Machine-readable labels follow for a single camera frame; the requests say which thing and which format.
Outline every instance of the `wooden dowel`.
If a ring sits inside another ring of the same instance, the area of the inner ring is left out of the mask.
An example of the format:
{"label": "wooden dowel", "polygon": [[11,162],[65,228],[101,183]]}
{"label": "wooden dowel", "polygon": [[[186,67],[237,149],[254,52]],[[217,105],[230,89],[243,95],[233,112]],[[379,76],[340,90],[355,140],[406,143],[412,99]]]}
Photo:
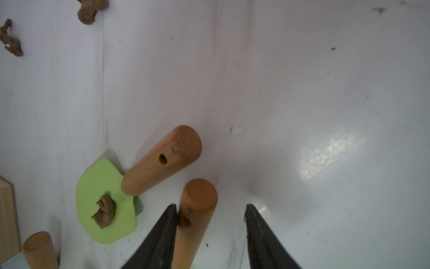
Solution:
{"label": "wooden dowel", "polygon": [[27,238],[22,252],[30,269],[58,269],[57,255],[48,232],[37,232]]}
{"label": "wooden dowel", "polygon": [[140,195],[198,159],[202,142],[193,128],[180,125],[156,144],[124,175],[127,195]]}
{"label": "wooden dowel", "polygon": [[193,179],[182,192],[176,229],[172,269],[189,269],[218,202],[215,187],[207,180]]}

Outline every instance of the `green foam piece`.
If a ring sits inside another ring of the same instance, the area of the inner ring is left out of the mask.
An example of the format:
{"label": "green foam piece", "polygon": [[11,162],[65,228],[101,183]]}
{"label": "green foam piece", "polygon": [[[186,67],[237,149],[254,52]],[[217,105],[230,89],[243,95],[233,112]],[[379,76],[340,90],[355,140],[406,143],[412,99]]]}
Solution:
{"label": "green foam piece", "polygon": [[[89,168],[76,186],[78,220],[88,235],[96,242],[110,244],[136,230],[133,196],[121,190],[123,176],[106,158]],[[96,202],[110,193],[117,207],[111,224],[101,229],[91,218],[99,209]]]}

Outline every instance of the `wooden block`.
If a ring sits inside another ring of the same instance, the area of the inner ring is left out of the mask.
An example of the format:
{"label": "wooden block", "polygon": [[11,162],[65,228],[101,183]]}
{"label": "wooden block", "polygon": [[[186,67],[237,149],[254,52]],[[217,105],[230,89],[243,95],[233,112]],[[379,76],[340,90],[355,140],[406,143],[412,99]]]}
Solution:
{"label": "wooden block", "polygon": [[0,264],[21,252],[13,185],[0,177]]}

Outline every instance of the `brown clay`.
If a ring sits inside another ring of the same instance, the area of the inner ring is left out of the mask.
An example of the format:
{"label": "brown clay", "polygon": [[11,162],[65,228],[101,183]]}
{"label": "brown clay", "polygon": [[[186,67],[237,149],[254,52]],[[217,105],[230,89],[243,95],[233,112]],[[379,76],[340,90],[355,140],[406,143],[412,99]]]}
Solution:
{"label": "brown clay", "polygon": [[6,45],[4,48],[13,55],[20,57],[23,55],[21,44],[17,38],[11,37],[7,34],[7,29],[12,26],[12,21],[7,19],[4,25],[0,27],[0,41]]}
{"label": "brown clay", "polygon": [[90,25],[95,21],[97,11],[108,7],[108,0],[78,0],[81,8],[78,10],[78,19],[81,23]]}
{"label": "brown clay", "polygon": [[101,229],[106,228],[112,222],[115,216],[115,202],[109,195],[103,195],[97,201],[100,207],[97,212],[91,217],[100,226]]}

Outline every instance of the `cylindrical wooden rod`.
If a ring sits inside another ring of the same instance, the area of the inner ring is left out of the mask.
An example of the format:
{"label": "cylindrical wooden rod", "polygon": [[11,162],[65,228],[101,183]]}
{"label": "cylindrical wooden rod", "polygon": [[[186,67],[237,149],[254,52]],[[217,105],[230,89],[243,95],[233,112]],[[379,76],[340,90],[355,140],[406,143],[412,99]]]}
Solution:
{"label": "cylindrical wooden rod", "polygon": [[191,267],[217,202],[218,193],[209,181],[193,179],[186,184],[179,205],[172,269]]}
{"label": "cylindrical wooden rod", "polygon": [[22,252],[30,269],[58,269],[57,255],[47,232],[37,232],[27,238]]}
{"label": "cylindrical wooden rod", "polygon": [[122,190],[140,195],[198,159],[202,142],[193,128],[180,125],[156,144],[124,175]]}

